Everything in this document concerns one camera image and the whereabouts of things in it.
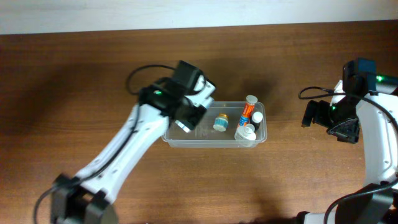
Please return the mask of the gold lid balm jar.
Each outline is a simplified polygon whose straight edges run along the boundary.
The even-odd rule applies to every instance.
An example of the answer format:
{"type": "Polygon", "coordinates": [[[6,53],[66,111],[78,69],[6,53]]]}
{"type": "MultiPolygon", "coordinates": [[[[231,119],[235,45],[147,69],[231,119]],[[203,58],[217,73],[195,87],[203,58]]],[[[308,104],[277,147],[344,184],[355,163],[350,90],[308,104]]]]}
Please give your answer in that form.
{"type": "Polygon", "coordinates": [[[228,128],[229,119],[227,114],[220,113],[213,124],[213,129],[220,132],[225,132],[228,128]]]}

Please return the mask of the dark bottle white cap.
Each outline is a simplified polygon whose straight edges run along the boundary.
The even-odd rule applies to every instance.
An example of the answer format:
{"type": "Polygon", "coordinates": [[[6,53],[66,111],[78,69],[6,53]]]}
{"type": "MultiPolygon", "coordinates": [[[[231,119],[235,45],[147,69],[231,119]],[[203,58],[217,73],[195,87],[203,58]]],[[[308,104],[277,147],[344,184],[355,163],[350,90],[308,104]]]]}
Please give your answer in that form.
{"type": "Polygon", "coordinates": [[[257,131],[259,129],[263,119],[264,115],[259,111],[252,114],[250,123],[254,126],[254,131],[257,131]]]}

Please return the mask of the orange glue stick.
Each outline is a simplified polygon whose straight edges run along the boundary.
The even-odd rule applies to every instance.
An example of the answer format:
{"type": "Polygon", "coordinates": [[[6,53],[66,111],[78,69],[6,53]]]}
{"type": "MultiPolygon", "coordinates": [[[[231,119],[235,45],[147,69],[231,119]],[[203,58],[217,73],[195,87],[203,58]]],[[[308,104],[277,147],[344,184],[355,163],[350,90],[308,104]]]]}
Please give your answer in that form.
{"type": "Polygon", "coordinates": [[[248,95],[246,97],[246,102],[243,108],[243,112],[241,113],[238,121],[238,127],[245,126],[249,123],[252,112],[254,110],[255,104],[257,103],[258,99],[254,95],[248,95]]]}

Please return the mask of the white calamine lotion bottle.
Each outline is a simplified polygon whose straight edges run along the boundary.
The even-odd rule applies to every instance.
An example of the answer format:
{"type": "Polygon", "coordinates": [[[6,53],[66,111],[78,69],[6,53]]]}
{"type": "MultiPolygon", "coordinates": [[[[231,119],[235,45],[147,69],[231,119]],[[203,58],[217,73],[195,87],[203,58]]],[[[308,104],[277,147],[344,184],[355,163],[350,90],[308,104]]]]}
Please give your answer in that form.
{"type": "Polygon", "coordinates": [[[234,134],[234,138],[242,147],[253,147],[256,140],[255,127],[252,124],[239,126],[234,134]]]}

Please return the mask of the white Panadol box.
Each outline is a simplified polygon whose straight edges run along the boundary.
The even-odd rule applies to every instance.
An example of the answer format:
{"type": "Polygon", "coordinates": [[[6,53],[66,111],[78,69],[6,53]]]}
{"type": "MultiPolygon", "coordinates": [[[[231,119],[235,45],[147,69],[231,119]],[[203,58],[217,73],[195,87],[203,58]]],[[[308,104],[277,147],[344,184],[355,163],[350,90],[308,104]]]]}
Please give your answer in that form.
{"type": "Polygon", "coordinates": [[[183,123],[181,123],[180,121],[176,120],[175,124],[180,127],[183,131],[185,131],[186,133],[189,133],[191,131],[191,129],[189,129],[186,125],[184,125],[183,123]]]}

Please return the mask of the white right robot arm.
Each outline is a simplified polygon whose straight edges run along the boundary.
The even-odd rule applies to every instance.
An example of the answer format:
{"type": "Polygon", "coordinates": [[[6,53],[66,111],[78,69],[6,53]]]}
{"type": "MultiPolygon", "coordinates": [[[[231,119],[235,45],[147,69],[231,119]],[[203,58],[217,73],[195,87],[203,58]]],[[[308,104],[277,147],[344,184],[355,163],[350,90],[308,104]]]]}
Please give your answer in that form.
{"type": "Polygon", "coordinates": [[[397,78],[376,71],[373,60],[343,66],[334,89],[308,96],[302,126],[319,124],[340,142],[363,138],[365,181],[325,212],[300,212],[295,223],[397,223],[397,78]]]}

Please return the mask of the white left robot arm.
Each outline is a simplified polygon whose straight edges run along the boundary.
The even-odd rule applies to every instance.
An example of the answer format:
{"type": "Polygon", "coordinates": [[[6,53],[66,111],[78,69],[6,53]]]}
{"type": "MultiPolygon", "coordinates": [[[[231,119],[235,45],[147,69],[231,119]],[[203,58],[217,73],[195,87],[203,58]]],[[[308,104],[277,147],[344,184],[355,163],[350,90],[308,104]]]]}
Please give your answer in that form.
{"type": "Polygon", "coordinates": [[[179,61],[171,77],[136,92],[122,128],[100,154],[74,177],[57,177],[51,195],[51,223],[118,223],[114,202],[146,150],[172,123],[193,131],[212,104],[216,86],[199,68],[179,61]]]}

